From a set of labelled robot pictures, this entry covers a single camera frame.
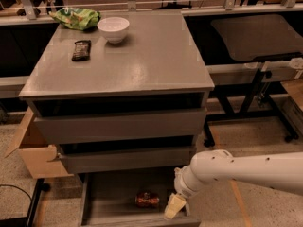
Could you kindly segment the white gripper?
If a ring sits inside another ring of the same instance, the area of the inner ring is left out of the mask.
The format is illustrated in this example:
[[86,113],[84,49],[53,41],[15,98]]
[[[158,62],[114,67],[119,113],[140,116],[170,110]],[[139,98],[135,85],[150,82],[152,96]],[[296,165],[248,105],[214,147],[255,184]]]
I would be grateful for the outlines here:
[[184,206],[186,215],[190,216],[189,203],[185,199],[188,200],[194,197],[203,188],[203,184],[193,174],[190,166],[176,167],[174,174],[174,188],[179,195],[172,193],[169,196],[168,204],[164,211],[165,219],[175,218]]

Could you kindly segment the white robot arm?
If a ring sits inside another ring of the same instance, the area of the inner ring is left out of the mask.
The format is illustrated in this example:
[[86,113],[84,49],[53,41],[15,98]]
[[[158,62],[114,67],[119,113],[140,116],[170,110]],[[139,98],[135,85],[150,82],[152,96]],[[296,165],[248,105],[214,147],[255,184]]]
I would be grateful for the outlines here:
[[164,218],[174,219],[187,201],[208,183],[234,180],[303,194],[303,153],[234,157],[223,149],[196,153],[187,166],[174,169],[175,193],[169,196]]

